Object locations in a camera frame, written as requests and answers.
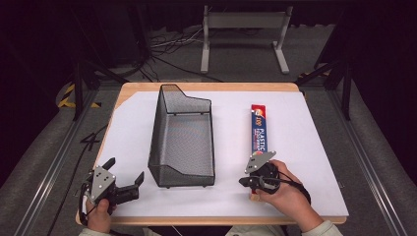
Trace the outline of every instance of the mesh basket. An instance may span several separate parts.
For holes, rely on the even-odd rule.
[[[214,184],[210,100],[160,87],[148,168],[159,187]]]

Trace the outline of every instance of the table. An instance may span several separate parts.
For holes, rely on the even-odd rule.
[[[313,208],[334,223],[346,220],[347,208],[304,96],[290,83],[177,83],[187,95],[211,99],[216,180],[214,186],[205,188],[158,188],[147,163],[154,118],[154,109],[149,108],[156,106],[160,85],[128,83],[122,87],[97,156],[96,164],[99,165],[109,157],[116,157],[116,163],[109,171],[116,175],[116,184],[120,187],[133,184],[145,171],[140,198],[118,206],[112,216],[114,224],[295,223],[268,204],[251,202],[250,189],[238,183],[239,178],[245,176],[244,169],[251,152],[251,103],[267,106],[269,150],[277,150],[276,158],[286,162],[304,181],[312,196]],[[233,115],[225,116],[224,112]]]

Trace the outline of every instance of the person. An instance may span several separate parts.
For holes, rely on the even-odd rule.
[[[274,164],[278,170],[283,173],[280,178],[289,180],[288,177],[290,177],[293,181],[302,184],[302,182],[287,169],[284,162],[275,159],[270,160],[269,162]],[[271,204],[277,210],[292,218],[300,227],[302,236],[342,235],[334,224],[328,220],[324,221],[316,213],[298,189],[291,187],[288,184],[281,183],[279,190],[272,195],[262,190],[256,190],[256,192],[261,201]],[[96,208],[93,208],[93,205],[89,201],[86,202],[87,211],[91,210],[91,212],[88,215],[88,228],[83,229],[80,236],[110,235],[111,217],[107,213],[108,206],[109,202],[106,199],[101,200]]]

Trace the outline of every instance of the white sleeve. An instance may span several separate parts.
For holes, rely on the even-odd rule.
[[[83,231],[79,236],[111,236],[110,234],[106,233],[99,233],[88,228],[84,228]]]
[[[316,228],[306,233],[302,233],[301,235],[302,236],[341,236],[342,234],[333,223],[326,220],[321,225],[317,226]]]

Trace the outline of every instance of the white paper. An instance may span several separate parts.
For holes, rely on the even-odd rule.
[[[215,183],[209,187],[157,187],[148,169],[157,91],[140,91],[113,113],[98,160],[116,157],[109,169],[118,187],[132,185],[142,171],[140,198],[118,206],[114,216],[280,216],[275,208],[249,200],[238,180],[251,154],[251,104],[267,107],[268,150],[303,182],[322,216],[348,211],[301,92],[186,91],[211,100]]]

